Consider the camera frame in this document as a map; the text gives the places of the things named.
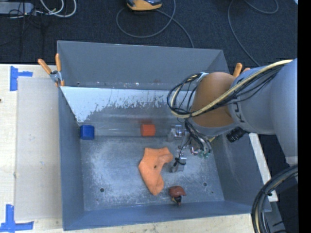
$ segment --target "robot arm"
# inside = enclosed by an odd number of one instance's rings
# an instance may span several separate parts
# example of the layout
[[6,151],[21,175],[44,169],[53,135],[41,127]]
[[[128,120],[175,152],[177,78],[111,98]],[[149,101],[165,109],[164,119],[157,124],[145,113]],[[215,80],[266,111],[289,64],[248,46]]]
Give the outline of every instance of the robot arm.
[[244,71],[205,76],[184,118],[196,132],[212,138],[241,128],[275,134],[286,157],[297,156],[297,59]]

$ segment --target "black carpet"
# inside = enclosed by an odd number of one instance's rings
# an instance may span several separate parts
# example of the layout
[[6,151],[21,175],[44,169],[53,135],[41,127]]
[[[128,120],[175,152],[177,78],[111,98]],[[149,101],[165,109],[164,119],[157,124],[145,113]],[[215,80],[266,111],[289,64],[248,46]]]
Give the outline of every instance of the black carpet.
[[[42,9],[39,0],[12,1],[28,1]],[[44,1],[51,9],[60,6],[59,0]],[[162,13],[134,13],[123,0],[76,0],[77,11],[68,18],[39,13],[18,19],[1,15],[0,63],[37,64],[43,58],[54,65],[58,40],[220,49],[231,73],[237,62],[258,67],[297,57],[298,6],[294,0],[162,1]],[[70,14],[72,0],[65,0],[65,8]],[[167,25],[173,12],[175,21]],[[260,141],[272,176],[289,166],[275,136],[261,135]],[[291,233],[298,232],[297,189],[279,195],[292,198],[291,202],[281,199],[278,205],[284,216],[295,212],[284,224]]]

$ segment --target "gray bin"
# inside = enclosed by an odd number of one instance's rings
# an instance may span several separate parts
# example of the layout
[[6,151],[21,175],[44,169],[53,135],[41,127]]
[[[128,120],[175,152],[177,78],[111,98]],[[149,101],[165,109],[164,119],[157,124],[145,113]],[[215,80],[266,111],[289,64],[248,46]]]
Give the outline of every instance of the gray bin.
[[[187,151],[182,172],[165,164],[156,196],[138,170],[144,148],[176,156],[181,139],[167,134],[180,122],[167,93],[194,73],[228,73],[222,50],[58,41],[57,51],[66,83],[58,93],[65,231],[251,212],[263,183],[247,134],[233,143],[218,136],[206,159]],[[142,123],[155,124],[155,136],[141,137]],[[80,139],[81,125],[95,127],[94,140]],[[168,194],[174,185],[187,193],[180,206]]]

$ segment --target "small brown object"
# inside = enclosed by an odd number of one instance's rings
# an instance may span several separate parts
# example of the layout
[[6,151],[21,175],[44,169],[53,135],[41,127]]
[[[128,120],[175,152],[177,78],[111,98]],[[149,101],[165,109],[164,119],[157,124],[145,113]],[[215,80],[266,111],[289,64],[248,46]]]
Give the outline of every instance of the small brown object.
[[169,194],[173,198],[177,198],[179,196],[186,196],[185,190],[181,186],[179,186],[179,185],[172,186],[169,189]]
[[176,185],[176,186],[172,186],[169,189],[169,194],[172,198],[172,201],[177,203],[178,205],[180,205],[181,204],[181,198],[182,198],[182,196],[186,195],[186,192],[181,186]]

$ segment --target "power cord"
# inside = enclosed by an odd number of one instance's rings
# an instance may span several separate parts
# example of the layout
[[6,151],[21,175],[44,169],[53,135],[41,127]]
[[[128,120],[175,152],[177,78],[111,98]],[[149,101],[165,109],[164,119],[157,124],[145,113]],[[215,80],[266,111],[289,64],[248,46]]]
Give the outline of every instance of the power cord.
[[44,15],[53,15],[53,16],[56,16],[56,17],[62,17],[62,18],[68,18],[68,17],[71,17],[71,16],[73,16],[75,13],[76,13],[76,11],[77,11],[77,2],[76,2],[76,0],[72,0],[73,1],[73,5],[74,5],[74,8],[73,8],[73,11],[70,13],[70,14],[68,14],[68,15],[66,15],[66,12],[65,12],[65,14],[60,14],[62,11],[63,11],[63,9],[64,9],[64,0],[60,0],[61,1],[61,3],[62,3],[62,5],[61,5],[61,8],[59,9],[59,10],[56,10],[56,8],[55,9],[53,9],[53,10],[50,10],[47,6],[46,6],[46,4],[44,3],[44,1],[43,0],[40,0],[40,2],[41,2],[41,4],[43,5],[43,7],[44,7],[44,9],[45,10],[47,10],[48,12],[44,12],[44,11],[40,11],[40,10],[36,10],[36,12],[37,13],[41,13],[41,14],[44,14]]
[[187,35],[187,37],[188,37],[188,39],[189,39],[189,41],[190,41],[190,43],[191,43],[192,48],[194,48],[194,44],[193,44],[193,42],[192,42],[192,39],[191,39],[190,35],[188,34],[188,32],[186,31],[186,29],[185,29],[177,20],[175,20],[175,19],[173,18],[174,15],[175,15],[175,11],[176,11],[176,2],[175,2],[175,0],[173,0],[173,2],[174,2],[174,9],[173,9],[173,13],[172,13],[171,16],[168,15],[167,13],[163,12],[163,11],[156,10],[157,12],[159,12],[159,13],[161,13],[161,14],[167,16],[167,17],[170,19],[170,20],[168,21],[168,23],[167,23],[161,30],[159,30],[159,31],[156,32],[156,33],[153,33],[153,34],[151,34],[151,35],[146,35],[146,36],[140,36],[140,35],[133,35],[133,34],[130,34],[130,33],[126,32],[124,29],[122,29],[122,27],[119,25],[119,14],[120,14],[125,8],[120,9],[119,12],[117,13],[117,16],[116,16],[116,23],[117,23],[117,26],[118,26],[118,28],[119,28],[123,33],[125,33],[125,34],[128,35],[128,36],[135,37],[135,38],[149,38],[149,37],[156,36],[156,35],[160,34],[161,32],[163,32],[163,31],[170,25],[171,21],[174,21],[174,22],[186,33],[186,35]]
[[[231,25],[231,20],[230,20],[230,8],[231,8],[231,5],[233,3],[234,0],[231,1],[231,3],[229,4],[229,7],[228,7],[228,13],[227,13],[227,17],[228,17],[228,22],[229,22],[229,26],[230,26],[230,30],[232,31],[234,37],[236,38],[238,44],[240,45],[240,47],[244,50],[244,52],[248,55],[248,57],[257,65],[257,66],[261,66],[250,54],[249,52],[245,49],[245,47],[242,45],[242,43],[239,41],[237,35],[235,34],[233,28],[232,28],[232,25]],[[247,0],[243,0],[246,4],[248,4],[250,7],[252,7],[253,9],[255,9],[256,11],[259,11],[261,13],[264,13],[264,14],[274,14],[278,11],[278,2],[277,0],[274,0],[274,2],[276,3],[276,9],[274,11],[263,11],[263,10],[260,10],[258,8],[256,8],[255,6],[253,6],[252,4],[250,4]]]

